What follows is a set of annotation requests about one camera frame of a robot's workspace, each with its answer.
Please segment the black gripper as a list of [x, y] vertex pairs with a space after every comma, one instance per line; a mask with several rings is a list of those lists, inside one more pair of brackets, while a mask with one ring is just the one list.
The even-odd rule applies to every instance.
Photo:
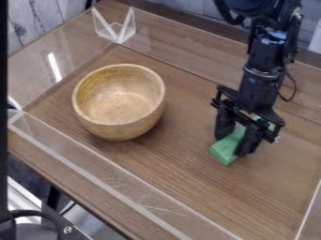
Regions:
[[276, 124], [275, 132], [265, 135], [265, 141], [271, 143], [276, 141], [280, 131], [287, 125], [285, 120], [273, 109], [285, 76], [287, 72], [280, 67], [269, 71], [260, 71], [245, 66], [238, 89], [224, 84], [217, 85], [217, 95], [210, 103], [217, 110], [214, 137], [217, 141], [224, 139], [233, 133], [236, 124], [248, 126], [234, 150], [234, 154], [240, 158], [253, 153], [264, 140], [262, 128], [250, 125], [256, 115]]

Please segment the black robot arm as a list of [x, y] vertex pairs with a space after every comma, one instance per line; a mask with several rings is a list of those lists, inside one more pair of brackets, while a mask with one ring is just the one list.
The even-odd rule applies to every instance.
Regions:
[[213, 0], [224, 20], [250, 29], [248, 55], [240, 87], [217, 86], [212, 106], [217, 109], [214, 137], [232, 135], [237, 125], [245, 133], [236, 144], [237, 157], [253, 153], [261, 144], [273, 143], [287, 125], [273, 110], [285, 97], [281, 88], [293, 78], [289, 64], [299, 53], [297, 41], [304, 16], [301, 0]]

